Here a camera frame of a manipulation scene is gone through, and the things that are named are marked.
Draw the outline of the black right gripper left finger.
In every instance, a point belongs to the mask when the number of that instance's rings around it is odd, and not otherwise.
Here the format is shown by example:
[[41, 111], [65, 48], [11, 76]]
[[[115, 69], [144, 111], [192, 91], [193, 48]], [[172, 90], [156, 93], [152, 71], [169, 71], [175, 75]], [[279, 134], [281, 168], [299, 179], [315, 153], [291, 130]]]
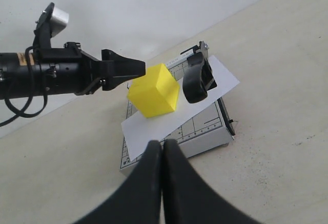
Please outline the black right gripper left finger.
[[159, 223], [161, 156], [160, 142], [150, 141], [122, 185], [76, 223]]

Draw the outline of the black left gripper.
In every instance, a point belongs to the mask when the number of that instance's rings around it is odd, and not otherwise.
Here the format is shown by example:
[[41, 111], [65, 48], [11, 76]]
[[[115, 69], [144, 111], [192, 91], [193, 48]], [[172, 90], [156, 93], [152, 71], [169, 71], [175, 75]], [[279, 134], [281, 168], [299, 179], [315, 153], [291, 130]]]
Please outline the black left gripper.
[[146, 74], [145, 62], [112, 50], [103, 49], [101, 59], [80, 49], [76, 42], [67, 42], [63, 48], [31, 46], [25, 50], [28, 94], [90, 95], [101, 86], [103, 91], [110, 91]]

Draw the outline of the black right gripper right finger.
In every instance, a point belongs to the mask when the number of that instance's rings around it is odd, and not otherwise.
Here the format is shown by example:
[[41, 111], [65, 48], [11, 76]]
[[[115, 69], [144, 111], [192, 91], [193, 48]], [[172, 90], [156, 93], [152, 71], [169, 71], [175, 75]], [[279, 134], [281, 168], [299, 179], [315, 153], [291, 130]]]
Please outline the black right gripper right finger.
[[217, 194], [173, 139], [163, 145], [162, 196], [166, 223], [259, 223]]

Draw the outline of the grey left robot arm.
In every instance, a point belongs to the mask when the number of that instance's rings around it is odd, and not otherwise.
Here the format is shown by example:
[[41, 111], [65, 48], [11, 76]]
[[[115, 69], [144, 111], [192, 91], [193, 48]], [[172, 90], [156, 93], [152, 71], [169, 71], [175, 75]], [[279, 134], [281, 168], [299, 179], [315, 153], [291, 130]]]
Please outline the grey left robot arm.
[[[120, 84], [144, 76], [146, 63], [103, 49], [98, 60], [67, 42], [64, 48], [36, 49], [30, 54], [34, 96], [93, 94], [98, 89], [111, 91]], [[31, 87], [24, 53], [1, 54], [1, 99], [28, 97]]]

